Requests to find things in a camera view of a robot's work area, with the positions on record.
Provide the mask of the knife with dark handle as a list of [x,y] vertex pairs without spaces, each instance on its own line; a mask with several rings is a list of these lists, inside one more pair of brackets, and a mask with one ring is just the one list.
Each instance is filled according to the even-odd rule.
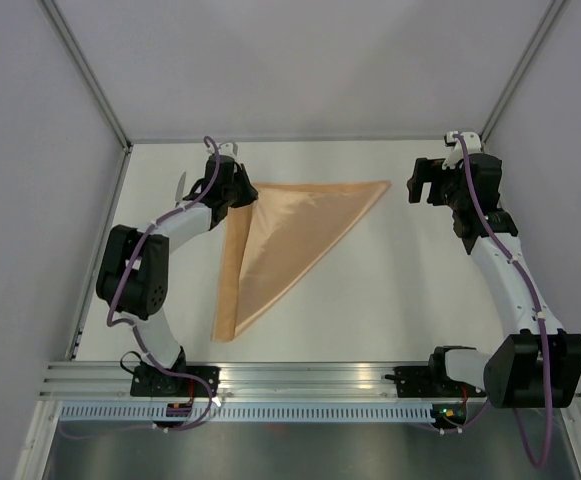
[[185,183],[186,183],[186,176],[187,176],[187,172],[184,171],[180,178],[179,181],[177,183],[177,187],[176,187],[176,191],[175,191],[175,196],[174,196],[174,200],[175,200],[175,206],[178,207],[181,202],[183,201],[183,197],[185,196]]

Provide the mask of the peach cloth napkin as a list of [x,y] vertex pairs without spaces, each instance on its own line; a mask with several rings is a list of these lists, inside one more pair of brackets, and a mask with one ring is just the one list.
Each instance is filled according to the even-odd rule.
[[258,183],[231,210],[211,339],[228,343],[286,295],[374,207],[391,182]]

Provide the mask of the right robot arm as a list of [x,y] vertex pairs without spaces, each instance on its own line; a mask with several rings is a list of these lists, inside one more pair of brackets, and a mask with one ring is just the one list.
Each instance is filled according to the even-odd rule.
[[408,200],[452,211],[453,230],[479,268],[508,335],[492,354],[439,346],[426,381],[448,395],[461,383],[485,393],[496,408],[568,407],[581,377],[581,335],[567,332],[547,307],[525,264],[518,229],[500,205],[500,159],[472,153],[445,168],[419,158],[407,182]]

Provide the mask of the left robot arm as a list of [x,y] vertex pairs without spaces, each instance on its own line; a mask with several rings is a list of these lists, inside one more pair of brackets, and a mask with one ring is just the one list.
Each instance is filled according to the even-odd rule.
[[214,153],[204,176],[175,201],[172,210],[141,228],[117,225],[109,232],[95,291],[108,306],[106,326],[131,329],[141,359],[133,381],[149,393],[176,396],[195,381],[163,309],[171,254],[213,230],[231,209],[257,199],[236,156]]

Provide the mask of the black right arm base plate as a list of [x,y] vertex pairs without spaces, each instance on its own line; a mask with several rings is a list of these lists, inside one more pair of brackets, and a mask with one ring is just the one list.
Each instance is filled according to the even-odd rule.
[[402,399],[485,397],[481,387],[440,377],[434,374],[429,367],[422,365],[396,366],[383,378],[395,386],[397,396]]

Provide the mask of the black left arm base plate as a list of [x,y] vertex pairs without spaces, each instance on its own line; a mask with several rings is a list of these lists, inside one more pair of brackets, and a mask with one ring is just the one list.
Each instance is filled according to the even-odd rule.
[[[189,365],[186,373],[204,380],[213,395],[220,380],[220,368],[214,365]],[[194,397],[207,398],[207,390],[194,379],[165,375],[155,367],[141,363],[134,369],[130,388],[131,397],[165,398]]]

